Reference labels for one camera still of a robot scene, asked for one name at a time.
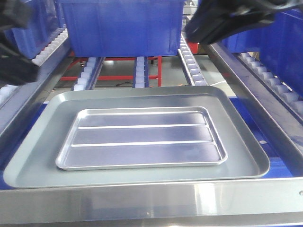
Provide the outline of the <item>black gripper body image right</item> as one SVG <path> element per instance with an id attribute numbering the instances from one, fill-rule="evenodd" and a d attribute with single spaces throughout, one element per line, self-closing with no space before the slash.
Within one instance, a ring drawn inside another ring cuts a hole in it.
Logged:
<path id="1" fill-rule="evenodd" d="M 203 0 L 185 26 L 187 39 L 209 45 L 231 35 L 271 25 L 277 13 L 303 9 L 301 0 Z"/>

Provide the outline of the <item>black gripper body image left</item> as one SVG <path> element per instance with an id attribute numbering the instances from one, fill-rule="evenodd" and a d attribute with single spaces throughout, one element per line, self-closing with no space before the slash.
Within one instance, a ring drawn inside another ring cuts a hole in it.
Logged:
<path id="1" fill-rule="evenodd" d="M 31 13 L 31 8 L 20 0 L 2 0 L 0 2 L 0 34 L 5 37 L 4 31 L 7 29 L 26 28 Z"/>

